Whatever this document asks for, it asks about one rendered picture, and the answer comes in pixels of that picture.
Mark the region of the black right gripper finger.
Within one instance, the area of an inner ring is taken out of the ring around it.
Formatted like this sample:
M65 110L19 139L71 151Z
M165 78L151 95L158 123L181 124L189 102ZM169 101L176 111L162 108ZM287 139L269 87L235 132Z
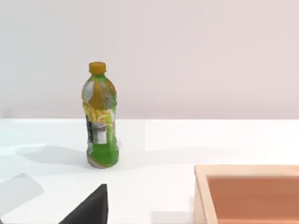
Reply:
M59 224L107 224L107 185L101 184Z

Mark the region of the green bottle with orange cap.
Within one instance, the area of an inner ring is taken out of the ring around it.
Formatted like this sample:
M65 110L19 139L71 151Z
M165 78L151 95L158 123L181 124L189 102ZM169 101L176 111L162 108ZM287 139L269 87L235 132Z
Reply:
M90 62L90 77L81 91L87 127L86 156L95 168L111 167L119 158L115 133L117 93L106 71L104 62Z

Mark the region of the shallow salmon-coloured box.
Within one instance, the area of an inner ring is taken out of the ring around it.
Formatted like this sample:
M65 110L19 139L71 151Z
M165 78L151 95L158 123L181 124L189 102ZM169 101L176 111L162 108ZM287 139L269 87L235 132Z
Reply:
M299 165L195 165L193 224L299 224Z

